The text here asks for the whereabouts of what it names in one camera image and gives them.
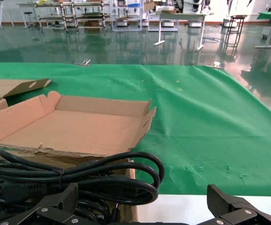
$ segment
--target torn cardboard edge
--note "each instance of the torn cardboard edge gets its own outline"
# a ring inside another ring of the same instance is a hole
[[[81,156],[63,156],[60,154],[46,154],[46,153],[32,153],[32,152],[26,152],[26,151],[8,151],[13,155],[22,157],[26,160],[30,160],[37,163],[45,163],[49,165],[53,165],[56,167],[60,167],[62,169],[66,169],[75,165],[79,165],[81,163],[92,161],[92,157],[81,157]],[[126,175],[127,177],[131,179],[136,178],[135,170],[134,169],[127,169],[125,171],[122,171],[122,174]],[[110,202],[110,210],[115,207],[115,203],[112,204]],[[118,206],[120,210],[120,222],[138,222],[138,216],[137,216],[137,207],[131,206],[131,205],[123,205],[119,204]]]
[[[0,110],[0,146],[95,157],[126,152],[149,131],[150,105],[51,91]]]
[[[49,78],[40,80],[12,80],[0,79],[0,110],[8,107],[4,97],[20,94],[30,90],[47,86],[51,81]]]

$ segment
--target black power cable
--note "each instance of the black power cable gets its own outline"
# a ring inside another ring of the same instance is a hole
[[[86,162],[68,169],[32,162],[0,150],[0,205],[12,204],[15,209],[24,209],[25,200],[39,199],[44,195],[62,192],[70,183],[76,182],[79,202],[75,213],[102,225],[115,222],[106,201],[126,205],[151,203],[158,197],[158,188],[165,176],[161,161],[146,152],[126,152],[100,160]],[[124,161],[129,158],[144,158],[153,162],[152,167]],[[149,174],[153,183],[135,180],[113,171],[136,169]],[[94,212],[102,215],[99,219]]]

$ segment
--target screw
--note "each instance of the screw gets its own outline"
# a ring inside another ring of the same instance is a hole
[[[72,219],[71,222],[72,222],[73,224],[76,224],[76,223],[78,223],[78,219]]]
[[[221,220],[216,220],[216,223],[219,224],[219,225],[223,225],[224,224],[223,221],[221,221]]]

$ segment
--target white wall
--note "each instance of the white wall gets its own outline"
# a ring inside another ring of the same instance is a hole
[[[270,3],[271,0],[252,0],[249,7],[247,7],[248,0],[233,0],[233,5],[231,9],[231,14],[257,14],[258,12],[265,11],[266,5]],[[14,22],[23,22],[21,12],[17,3],[27,3],[31,0],[5,0],[3,5],[10,17]],[[226,0],[211,0],[211,8],[213,9],[214,15],[207,16],[206,21],[221,22],[227,14]],[[23,8],[23,11],[31,11],[32,8]],[[50,14],[50,9],[48,8],[38,8],[38,14],[48,15]],[[256,21],[257,15],[249,16],[245,21]],[[9,22],[9,19],[3,13],[3,22]]]

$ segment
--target green floor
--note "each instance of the green floor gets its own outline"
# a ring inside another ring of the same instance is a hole
[[[155,32],[84,32],[7,27],[0,29],[0,62],[60,62],[91,64],[213,65],[227,72],[271,108],[271,50],[257,50],[264,43],[262,26],[245,25],[237,49],[225,51],[226,29],[206,26],[204,48],[195,52],[199,29],[180,26],[163,33],[166,43],[153,47]]]
[[[225,30],[207,26],[204,48],[195,52],[199,29],[185,26],[180,26],[178,33],[164,33],[166,43],[158,47],[153,47],[158,34],[151,32],[81,31],[77,35],[74,30],[42,33],[5,27],[0,29],[0,62],[80,64],[90,59],[91,64],[213,66],[216,61],[271,109],[271,50],[254,48],[264,43],[262,28],[245,26],[238,48],[225,51]],[[45,94],[75,81],[77,87],[60,89],[62,94],[123,99],[134,99],[136,94],[139,100],[153,97],[153,105],[158,106],[157,126],[151,127],[137,150],[162,152],[168,176],[161,193],[204,194],[206,185],[215,182],[235,195],[271,195],[271,166],[263,166],[271,163],[271,113],[224,72],[212,77],[206,73],[208,69],[101,65],[87,70],[64,64],[0,64],[0,78],[14,73],[16,78],[49,75],[55,82],[41,90]],[[180,157],[170,152],[178,149],[183,152]]]

